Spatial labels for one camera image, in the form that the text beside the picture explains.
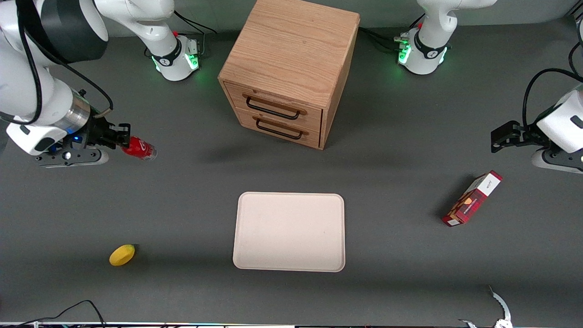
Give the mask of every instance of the black cable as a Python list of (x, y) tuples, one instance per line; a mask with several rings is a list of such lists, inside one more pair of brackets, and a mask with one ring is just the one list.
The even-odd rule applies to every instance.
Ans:
[(103, 320), (103, 317), (101, 316), (101, 313), (99, 312), (99, 310), (97, 309), (97, 307), (95, 306), (95, 304), (93, 304), (93, 302), (92, 302), (92, 301), (90, 301), (90, 300), (88, 300), (88, 299), (85, 299), (84, 301), (80, 301), (80, 302), (78, 302), (77, 304), (75, 304), (75, 305), (72, 305), (72, 306), (70, 306), (70, 307), (68, 307), (68, 308), (64, 309), (64, 310), (63, 310), (61, 313), (59, 313), (57, 316), (54, 316), (54, 317), (41, 317), (41, 318), (38, 318), (38, 319), (30, 320), (30, 321), (23, 322), (23, 323), (19, 324), (17, 327), (20, 327), (20, 326), (25, 326), (25, 325), (27, 325), (27, 324), (31, 324), (31, 323), (33, 323), (33, 322), (37, 322), (37, 321), (44, 321), (44, 320), (54, 320), (54, 319), (56, 319), (56, 318), (58, 318), (58, 317), (62, 316), (62, 315), (63, 315), (63, 313), (67, 312), (68, 310), (70, 310), (70, 309), (72, 309), (72, 308), (76, 307), (77, 305), (79, 305), (79, 304), (81, 304), (81, 303), (85, 303), (85, 302), (88, 302), (89, 304), (91, 304), (91, 306), (93, 307), (93, 309), (94, 309), (94, 310), (95, 310), (95, 312), (97, 313), (97, 316), (99, 317), (99, 321), (101, 322), (101, 326), (102, 326), (102, 328), (105, 328), (105, 326), (106, 326), (106, 322), (105, 322), (105, 320)]
[(379, 49), (377, 47), (377, 45), (378, 46), (381, 46), (381, 47), (383, 47), (383, 48), (385, 48), (387, 50), (390, 50), (391, 53), (393, 53), (394, 51), (396, 51), (396, 47), (389, 47), (389, 46), (387, 46), (387, 45), (385, 45), (384, 43), (381, 42), (381, 40), (387, 40), (387, 41), (388, 40), (391, 40), (391, 41), (393, 41), (393, 39), (389, 39), (388, 37), (384, 37), (384, 36), (382, 36), (382, 35), (380, 35), (378, 33), (375, 33), (373, 31), (371, 31), (369, 29), (365, 29), (363, 27), (359, 27), (359, 31), (365, 33), (370, 38), (370, 40), (375, 43), (375, 48), (377, 48), (377, 50), (379, 50), (380, 52), (389, 53), (387, 51), (384, 51), (384, 50)]
[(177, 13), (176, 11), (174, 11), (174, 13), (175, 13), (175, 14), (176, 14), (176, 16), (178, 16), (178, 18), (180, 18), (180, 19), (181, 19), (181, 20), (182, 20), (184, 23), (186, 23), (186, 24), (190, 25), (192, 28), (196, 29), (197, 31), (199, 31), (199, 32), (202, 34), (202, 49), (201, 49), (201, 52), (200, 52), (200, 54), (201, 54), (201, 55), (204, 55), (204, 54), (205, 54), (205, 48), (206, 48), (206, 46), (205, 46), (205, 44), (206, 44), (206, 33), (205, 33), (203, 30), (199, 29), (198, 27), (194, 26), (194, 24), (198, 24), (197, 22), (194, 22), (193, 20), (189, 20), (189, 19), (185, 18), (183, 15), (180, 15), (180, 14), (179, 14), (179, 13)]
[(215, 30), (211, 29), (210, 27), (207, 27), (207, 26), (204, 26), (203, 24), (197, 23), (197, 22), (195, 22), (194, 20), (191, 20), (191, 19), (185, 18), (183, 15), (180, 15), (180, 14), (179, 14), (177, 11), (174, 11), (174, 13), (176, 14), (176, 16), (178, 16), (178, 18), (180, 18), (180, 19), (182, 19), (182, 20), (184, 20), (184, 21), (189, 21), (189, 22), (191, 22), (191, 23), (193, 23), (193, 24), (196, 24), (196, 25), (198, 25), (198, 26), (200, 26), (200, 27), (203, 27), (203, 28), (205, 28), (205, 29), (207, 29), (207, 30), (209, 30), (209, 31), (212, 31), (214, 34), (218, 34), (218, 33), (217, 33), (217, 31), (215, 31)]
[(528, 124), (526, 123), (526, 103), (528, 101), (528, 95), (531, 92), (532, 86), (535, 84), (535, 81), (543, 74), (548, 73), (548, 72), (556, 72), (556, 73), (561, 73), (563, 75), (567, 75), (570, 78), (573, 78), (581, 83), (583, 83), (583, 77), (576, 75), (573, 72), (569, 72), (566, 69), (561, 69), (561, 68), (547, 68), (547, 69), (543, 69), (542, 71), (538, 72), (537, 74), (535, 74), (535, 76), (532, 77), (531, 81), (528, 83), (528, 86), (526, 87), (526, 92), (524, 93), (524, 100), (522, 101), (522, 125), (526, 128), (528, 126)]
[(579, 72), (577, 72), (577, 69), (576, 69), (576, 67), (575, 67), (575, 64), (573, 64), (573, 54), (575, 53), (575, 50), (577, 50), (577, 48), (578, 48), (580, 45), (581, 45), (581, 43), (579, 43), (579, 42), (578, 42), (578, 43), (577, 43), (577, 44), (576, 44), (576, 45), (573, 47), (573, 49), (571, 49), (571, 51), (569, 52), (569, 67), (571, 67), (571, 70), (573, 71), (573, 73), (575, 73), (575, 74), (577, 74), (577, 75), (579, 75), (579, 76), (581, 76), (581, 75), (579, 74)]
[(60, 60), (59, 58), (53, 56), (53, 54), (51, 54), (48, 50), (46, 50), (43, 46), (41, 46), (30, 34), (28, 31), (26, 31), (26, 35), (32, 40), (32, 42), (38, 47), (38, 49), (51, 61), (56, 62), (57, 64), (65, 67), (66, 69), (68, 69), (69, 71), (73, 72), (75, 75), (77, 75), (78, 77), (82, 78), (85, 82), (89, 83), (92, 87), (94, 87), (97, 91), (99, 91), (104, 97), (105, 99), (107, 99), (107, 102), (109, 103), (109, 108), (103, 110), (101, 113), (97, 114), (96, 117), (103, 117), (105, 114), (109, 113), (110, 111), (113, 110), (113, 100), (111, 100), (111, 97), (109, 97), (109, 95), (107, 94), (107, 92), (105, 92), (105, 90), (103, 90), (101, 87), (99, 87), (99, 85), (97, 85), (95, 82), (91, 81), (88, 77), (86, 77), (85, 75), (81, 74), (79, 71), (77, 71), (76, 69), (72, 68), (71, 66), (69, 66), (67, 63), (63, 62), (62, 60)]
[(418, 21), (421, 20), (421, 18), (423, 18), (425, 16), (425, 13), (421, 16), (419, 16), (419, 18), (417, 18), (411, 25), (409, 25), (409, 28), (411, 29), (413, 26), (415, 26), (415, 24), (417, 24)]
[(392, 37), (387, 37), (387, 36), (382, 36), (376, 32), (373, 32), (369, 29), (365, 29), (364, 27), (359, 27), (359, 31), (361, 32), (365, 32), (368, 35), (374, 36), (374, 37), (378, 37), (379, 39), (383, 39), (383, 40), (387, 40), (387, 41), (393, 41)]
[(33, 74), (34, 86), (36, 88), (37, 105), (36, 105), (36, 109), (34, 110), (33, 118), (28, 122), (17, 121), (13, 118), (9, 118), (9, 117), (6, 117), (4, 115), (2, 115), (1, 118), (4, 121), (9, 122), (9, 123), (15, 123), (15, 124), (20, 124), (20, 125), (29, 125), (29, 124), (33, 124), (34, 122), (36, 122), (38, 120), (38, 118), (40, 117), (40, 113), (43, 110), (43, 93), (41, 91), (40, 78), (38, 77), (38, 71), (37, 71), (36, 65), (34, 64), (33, 54), (30, 51), (29, 43), (26, 40), (27, 32), (26, 32), (26, 29), (24, 28), (23, 21), (20, 19), (20, 8), (18, 6), (16, 6), (16, 19), (18, 20), (18, 33), (20, 34), (20, 41), (22, 42), (22, 47), (24, 48), (24, 53), (26, 54), (26, 59), (29, 62), (30, 70)]

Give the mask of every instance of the gray tabletop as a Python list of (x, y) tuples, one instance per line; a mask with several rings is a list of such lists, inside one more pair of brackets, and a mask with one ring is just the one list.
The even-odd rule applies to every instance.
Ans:
[[(382, 33), (393, 36), (400, 29)], [(583, 178), (535, 168), (536, 148), (490, 153), (490, 131), (520, 117), (524, 89), (567, 67), (573, 24), (460, 27), (445, 63), (414, 76), (359, 35), (327, 149), (240, 127), (216, 77), (235, 40), (219, 35), (187, 81), (165, 81), (138, 39), (113, 39), (76, 65), (115, 99), (159, 156), (121, 151), (106, 165), (46, 170), (13, 143), (0, 158), (0, 320), (56, 315), (92, 299), (108, 321), (492, 325), (508, 302), (515, 326), (583, 319)], [(56, 75), (99, 94), (67, 72)], [(549, 74), (530, 115), (575, 84)], [(440, 221), (474, 177), (504, 181), (470, 223)], [(245, 191), (338, 193), (346, 267), (334, 274), (232, 264)], [(137, 258), (112, 267), (117, 246)], [(91, 309), (63, 320), (95, 321)]]

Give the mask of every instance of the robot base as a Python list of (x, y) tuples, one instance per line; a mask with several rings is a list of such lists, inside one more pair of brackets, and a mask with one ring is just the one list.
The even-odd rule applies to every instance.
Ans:
[(433, 73), (436, 68), (443, 62), (447, 48), (438, 54), (435, 58), (426, 59), (423, 53), (417, 49), (409, 40), (415, 38), (415, 34), (419, 32), (418, 28), (411, 29), (408, 32), (401, 33), (401, 39), (407, 40), (405, 48), (399, 52), (397, 62), (407, 68), (411, 73), (418, 75), (427, 75)]
[(178, 36), (177, 39), (182, 44), (182, 50), (171, 66), (163, 66), (152, 57), (156, 69), (169, 81), (184, 80), (199, 68), (196, 40), (188, 39), (185, 36)]

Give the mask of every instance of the black metal handle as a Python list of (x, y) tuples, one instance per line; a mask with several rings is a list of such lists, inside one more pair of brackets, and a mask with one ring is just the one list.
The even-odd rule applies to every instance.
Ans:
[(257, 122), (255, 123), (255, 125), (257, 125), (257, 128), (259, 130), (263, 130), (263, 131), (267, 131), (267, 132), (271, 132), (271, 133), (275, 133), (277, 135), (281, 135), (282, 137), (286, 137), (286, 138), (290, 138), (292, 140), (299, 140), (301, 138), (301, 136), (303, 135), (303, 132), (300, 131), (299, 135), (291, 135), (291, 134), (287, 134), (287, 133), (283, 133), (283, 132), (279, 132), (270, 128), (266, 128), (266, 127), (262, 127), (261, 125), (259, 125), (259, 123), (261, 122), (261, 119), (256, 118)]
[(250, 101), (251, 101), (251, 97), (247, 97), (247, 107), (249, 107), (251, 109), (255, 109), (255, 110), (258, 110), (258, 111), (262, 111), (264, 113), (268, 113), (268, 114), (271, 114), (271, 115), (275, 115), (275, 116), (278, 116), (278, 117), (281, 117), (281, 118), (285, 118), (287, 120), (297, 120), (297, 118), (300, 117), (300, 111), (297, 111), (296, 112), (296, 115), (290, 116), (290, 115), (285, 115), (285, 114), (282, 114), (282, 113), (278, 113), (278, 112), (273, 111), (273, 110), (269, 110), (267, 108), (263, 108), (263, 107), (259, 107), (259, 106), (250, 104), (249, 103)]

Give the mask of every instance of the drawer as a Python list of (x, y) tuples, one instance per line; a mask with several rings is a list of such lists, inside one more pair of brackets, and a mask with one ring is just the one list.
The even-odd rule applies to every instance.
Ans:
[(319, 149), (320, 133), (306, 128), (297, 128), (268, 118), (262, 118), (252, 111), (235, 108), (239, 122), (246, 128), (263, 132), (301, 145)]
[(293, 127), (320, 131), (322, 110), (289, 100), (278, 99), (256, 90), (225, 83), (235, 107), (259, 115), (261, 119), (283, 123)]

